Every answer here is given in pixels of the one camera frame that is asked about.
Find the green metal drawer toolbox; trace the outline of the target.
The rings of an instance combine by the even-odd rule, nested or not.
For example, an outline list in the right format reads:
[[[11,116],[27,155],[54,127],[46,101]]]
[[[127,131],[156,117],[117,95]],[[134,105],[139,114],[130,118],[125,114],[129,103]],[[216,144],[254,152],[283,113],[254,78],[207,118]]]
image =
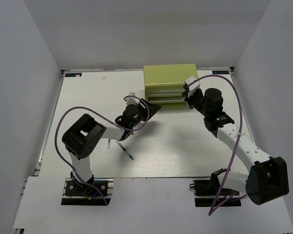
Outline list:
[[[199,78],[195,64],[144,66],[145,100],[164,108],[186,106],[182,93],[190,77]]]

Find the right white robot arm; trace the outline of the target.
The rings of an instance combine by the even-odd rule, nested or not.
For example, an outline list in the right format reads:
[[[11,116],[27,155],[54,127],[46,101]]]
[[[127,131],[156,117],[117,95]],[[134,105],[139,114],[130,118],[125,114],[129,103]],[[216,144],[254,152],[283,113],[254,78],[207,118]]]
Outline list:
[[[205,127],[218,140],[226,144],[248,170],[247,174],[220,169],[210,176],[211,190],[220,195],[227,189],[246,194],[261,205],[289,193],[288,170],[285,160],[272,157],[259,149],[247,136],[239,133],[234,120],[223,110],[220,90],[209,88],[202,92],[185,88],[182,94],[189,109],[204,117]]]

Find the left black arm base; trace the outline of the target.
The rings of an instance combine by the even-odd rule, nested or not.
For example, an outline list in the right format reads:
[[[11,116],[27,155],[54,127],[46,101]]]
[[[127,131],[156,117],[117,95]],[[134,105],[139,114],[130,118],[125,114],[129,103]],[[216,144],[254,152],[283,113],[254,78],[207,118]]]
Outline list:
[[[113,178],[95,178],[93,185],[100,190],[105,202],[99,192],[84,184],[77,184],[71,178],[66,178],[61,205],[71,206],[105,206],[110,203],[113,193]]]

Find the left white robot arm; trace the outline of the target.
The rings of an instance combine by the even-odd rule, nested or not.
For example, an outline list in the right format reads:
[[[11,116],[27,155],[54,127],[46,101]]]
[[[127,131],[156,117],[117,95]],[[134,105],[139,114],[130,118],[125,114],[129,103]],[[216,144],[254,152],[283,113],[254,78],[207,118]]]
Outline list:
[[[77,182],[77,189],[87,195],[93,190],[93,174],[89,156],[100,139],[124,141],[141,122],[146,124],[162,107],[151,104],[142,98],[128,95],[124,98],[126,108],[114,121],[108,124],[97,122],[89,114],[82,115],[63,135],[62,142],[71,157],[72,178]]]

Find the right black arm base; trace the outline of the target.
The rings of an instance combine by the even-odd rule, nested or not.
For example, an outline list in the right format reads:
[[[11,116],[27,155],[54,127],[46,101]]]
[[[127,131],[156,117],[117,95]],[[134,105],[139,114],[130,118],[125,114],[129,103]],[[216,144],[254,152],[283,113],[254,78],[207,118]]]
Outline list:
[[[189,184],[189,188],[194,191],[195,207],[210,207],[212,205],[217,190],[212,186],[210,179],[193,180],[192,183]],[[228,202],[224,203],[222,207],[240,207],[240,193],[231,189],[222,189],[215,205],[217,206],[234,193],[236,193],[236,195]]]

